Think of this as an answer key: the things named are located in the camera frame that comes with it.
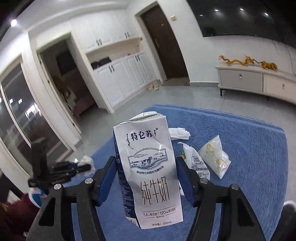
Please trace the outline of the brown door mat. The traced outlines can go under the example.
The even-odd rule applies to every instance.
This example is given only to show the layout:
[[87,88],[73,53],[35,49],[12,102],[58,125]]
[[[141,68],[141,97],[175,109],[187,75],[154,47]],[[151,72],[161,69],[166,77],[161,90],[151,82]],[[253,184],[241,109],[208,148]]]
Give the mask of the brown door mat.
[[162,86],[189,86],[189,77],[170,78],[163,82]]

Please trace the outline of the wall mounted black television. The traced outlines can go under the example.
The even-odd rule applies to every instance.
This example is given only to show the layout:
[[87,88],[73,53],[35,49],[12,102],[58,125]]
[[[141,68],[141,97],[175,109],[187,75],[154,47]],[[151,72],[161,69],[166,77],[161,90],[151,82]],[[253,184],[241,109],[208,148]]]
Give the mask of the wall mounted black television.
[[253,36],[278,41],[295,48],[295,9],[289,9],[287,1],[187,3],[204,37]]

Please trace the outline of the dark brown door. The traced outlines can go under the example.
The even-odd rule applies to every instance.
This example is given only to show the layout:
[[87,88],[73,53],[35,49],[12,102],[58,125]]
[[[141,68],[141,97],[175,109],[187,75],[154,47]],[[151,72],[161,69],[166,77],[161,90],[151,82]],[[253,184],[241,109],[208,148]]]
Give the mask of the dark brown door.
[[156,48],[167,80],[189,77],[178,42],[161,7],[157,4],[140,16]]

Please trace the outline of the white milk carton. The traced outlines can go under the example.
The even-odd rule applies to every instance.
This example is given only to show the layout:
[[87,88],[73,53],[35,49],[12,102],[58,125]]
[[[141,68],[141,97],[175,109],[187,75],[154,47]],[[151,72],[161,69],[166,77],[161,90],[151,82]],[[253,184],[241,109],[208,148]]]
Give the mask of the white milk carton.
[[166,117],[148,111],[113,128],[125,217],[142,230],[183,221]]

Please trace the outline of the white shoe cabinet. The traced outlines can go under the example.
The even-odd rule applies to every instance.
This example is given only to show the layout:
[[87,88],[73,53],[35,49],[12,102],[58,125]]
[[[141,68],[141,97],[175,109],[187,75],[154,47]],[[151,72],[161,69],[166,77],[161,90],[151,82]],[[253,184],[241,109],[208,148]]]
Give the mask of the white shoe cabinet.
[[80,15],[70,23],[112,109],[157,79],[127,10]]

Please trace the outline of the folded white tissue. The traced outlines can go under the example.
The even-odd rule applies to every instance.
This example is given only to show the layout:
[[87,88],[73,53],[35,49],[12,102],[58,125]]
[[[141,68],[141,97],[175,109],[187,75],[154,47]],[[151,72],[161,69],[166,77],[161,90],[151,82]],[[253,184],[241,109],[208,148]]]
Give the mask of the folded white tissue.
[[190,132],[185,128],[169,128],[171,140],[188,140],[191,137]]

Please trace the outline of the white tissue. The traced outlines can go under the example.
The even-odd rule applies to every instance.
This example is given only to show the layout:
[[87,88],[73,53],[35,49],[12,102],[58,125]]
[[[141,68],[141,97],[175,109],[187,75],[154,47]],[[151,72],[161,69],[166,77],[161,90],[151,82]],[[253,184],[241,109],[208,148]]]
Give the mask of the white tissue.
[[91,157],[88,157],[88,156],[84,155],[83,158],[78,162],[77,166],[83,166],[83,165],[86,165],[86,164],[90,165],[90,170],[82,172],[81,175],[88,176],[88,175],[94,174],[96,169],[95,169],[95,166],[94,166],[93,159]]
[[188,140],[191,137],[190,132],[185,128],[169,128],[171,140]]

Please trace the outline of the clear bag with yellow bits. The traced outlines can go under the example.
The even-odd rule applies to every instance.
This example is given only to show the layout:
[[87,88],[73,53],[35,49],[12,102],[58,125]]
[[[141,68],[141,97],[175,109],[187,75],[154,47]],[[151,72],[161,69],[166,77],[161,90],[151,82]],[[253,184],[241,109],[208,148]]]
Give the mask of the clear bag with yellow bits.
[[231,161],[229,156],[222,149],[219,135],[208,141],[199,150],[199,155],[212,171],[222,179],[228,170]]

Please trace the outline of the white TV cabinet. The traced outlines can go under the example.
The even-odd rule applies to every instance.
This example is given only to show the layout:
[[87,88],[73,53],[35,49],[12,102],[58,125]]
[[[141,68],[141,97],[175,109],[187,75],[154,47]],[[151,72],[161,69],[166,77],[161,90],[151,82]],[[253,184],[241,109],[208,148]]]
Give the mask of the white TV cabinet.
[[274,97],[295,104],[295,76],[260,67],[217,66],[219,84],[223,90],[238,90]]

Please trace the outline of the golden dragon ornament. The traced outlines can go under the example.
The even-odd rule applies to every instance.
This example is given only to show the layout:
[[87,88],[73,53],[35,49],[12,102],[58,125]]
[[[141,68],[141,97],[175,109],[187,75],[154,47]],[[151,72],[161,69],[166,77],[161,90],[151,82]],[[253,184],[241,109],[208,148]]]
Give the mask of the golden dragon ornament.
[[256,64],[261,65],[263,69],[278,71],[278,67],[277,67],[277,65],[275,63],[268,63],[266,61],[260,61],[259,62],[259,61],[255,60],[255,59],[251,58],[250,56],[246,56],[246,55],[245,55],[245,60],[244,61],[240,61],[238,59],[230,60],[230,59],[224,57],[223,55],[220,55],[218,57],[218,60],[225,61],[228,66],[231,66],[234,63],[239,63],[242,66],[248,66],[248,64],[254,65],[256,63]]

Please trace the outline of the blue fluffy rug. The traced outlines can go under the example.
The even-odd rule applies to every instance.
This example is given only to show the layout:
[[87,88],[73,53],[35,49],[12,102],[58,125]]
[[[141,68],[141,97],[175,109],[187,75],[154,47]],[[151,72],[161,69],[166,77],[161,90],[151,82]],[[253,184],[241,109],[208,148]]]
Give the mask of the blue fluffy rug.
[[[276,229],[287,191],[288,148],[282,128],[234,114],[173,105],[153,105],[150,111],[166,116],[170,128],[185,128],[188,145],[196,150],[219,136],[230,166],[222,178],[211,173],[212,183],[237,184],[260,222],[267,240]],[[107,201],[97,209],[107,240],[186,240],[196,209],[182,198],[184,220],[176,225],[141,230],[125,217],[119,181],[114,180]]]

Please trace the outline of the white green printed bag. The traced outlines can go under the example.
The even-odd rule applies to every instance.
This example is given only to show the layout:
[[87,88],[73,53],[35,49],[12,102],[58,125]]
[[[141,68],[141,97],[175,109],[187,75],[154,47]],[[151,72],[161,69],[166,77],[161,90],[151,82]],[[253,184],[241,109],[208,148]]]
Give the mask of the white green printed bag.
[[178,142],[178,144],[183,145],[183,152],[181,154],[181,157],[184,159],[187,166],[190,169],[195,170],[200,178],[206,178],[210,180],[210,171],[208,170],[208,167],[206,166],[199,153],[188,144],[182,142]]

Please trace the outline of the beige slippers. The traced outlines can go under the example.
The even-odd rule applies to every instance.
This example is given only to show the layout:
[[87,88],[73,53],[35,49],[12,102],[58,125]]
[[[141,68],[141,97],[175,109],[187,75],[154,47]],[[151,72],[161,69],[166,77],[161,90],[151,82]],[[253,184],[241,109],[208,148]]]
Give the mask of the beige slippers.
[[147,86],[147,90],[157,91],[159,90],[159,85],[157,83],[151,83],[150,85]]

